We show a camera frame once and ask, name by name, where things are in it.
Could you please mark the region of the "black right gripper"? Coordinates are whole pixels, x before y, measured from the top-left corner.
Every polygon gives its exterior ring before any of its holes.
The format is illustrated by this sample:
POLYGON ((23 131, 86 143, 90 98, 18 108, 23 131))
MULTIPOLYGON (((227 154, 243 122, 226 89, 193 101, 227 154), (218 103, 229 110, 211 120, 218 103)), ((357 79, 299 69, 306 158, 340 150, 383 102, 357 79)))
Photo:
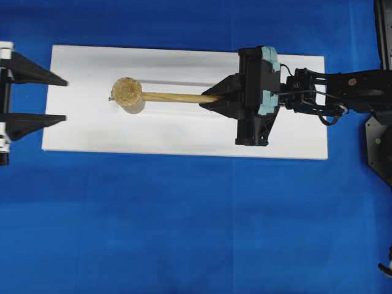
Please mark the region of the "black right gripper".
POLYGON ((237 120, 237 145, 268 145, 268 136, 279 112, 278 106, 272 115, 261 116, 258 113, 261 103, 261 47, 240 49, 239 73, 227 76, 202 93, 207 96, 226 96, 240 91, 240 102, 222 99, 199 104, 206 110, 237 120))

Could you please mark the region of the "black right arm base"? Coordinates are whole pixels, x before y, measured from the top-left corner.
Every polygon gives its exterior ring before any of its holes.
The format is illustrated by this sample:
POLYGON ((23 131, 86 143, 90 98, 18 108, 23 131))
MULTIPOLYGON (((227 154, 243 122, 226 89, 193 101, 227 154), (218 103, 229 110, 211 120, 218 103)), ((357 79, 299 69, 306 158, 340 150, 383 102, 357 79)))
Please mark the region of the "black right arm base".
POLYGON ((391 185, 391 1, 374 1, 375 25, 380 57, 377 89, 371 117, 365 123, 367 164, 391 185))

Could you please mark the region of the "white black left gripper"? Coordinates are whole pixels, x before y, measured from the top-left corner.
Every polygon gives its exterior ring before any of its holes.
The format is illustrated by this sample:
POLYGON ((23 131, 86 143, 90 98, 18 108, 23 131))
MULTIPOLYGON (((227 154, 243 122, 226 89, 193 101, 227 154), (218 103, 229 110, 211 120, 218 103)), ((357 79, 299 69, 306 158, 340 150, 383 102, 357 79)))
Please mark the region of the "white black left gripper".
POLYGON ((17 141, 37 130, 66 120, 64 115, 8 113, 11 83, 67 86, 68 82, 13 51, 13 43, 1 41, 1 166, 9 164, 10 140, 17 141))

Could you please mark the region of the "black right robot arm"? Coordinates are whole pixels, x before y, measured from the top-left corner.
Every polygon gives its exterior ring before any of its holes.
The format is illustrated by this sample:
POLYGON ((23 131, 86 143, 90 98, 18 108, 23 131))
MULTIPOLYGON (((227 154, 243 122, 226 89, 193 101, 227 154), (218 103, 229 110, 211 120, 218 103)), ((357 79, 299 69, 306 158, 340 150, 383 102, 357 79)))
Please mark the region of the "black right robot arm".
POLYGON ((336 124, 350 110, 391 125, 389 70, 318 73, 296 69, 281 83, 283 65, 275 48, 242 48, 238 55, 239 71, 204 92, 219 100, 200 104, 237 121, 237 145, 267 146, 281 107, 317 116, 326 126, 336 124))

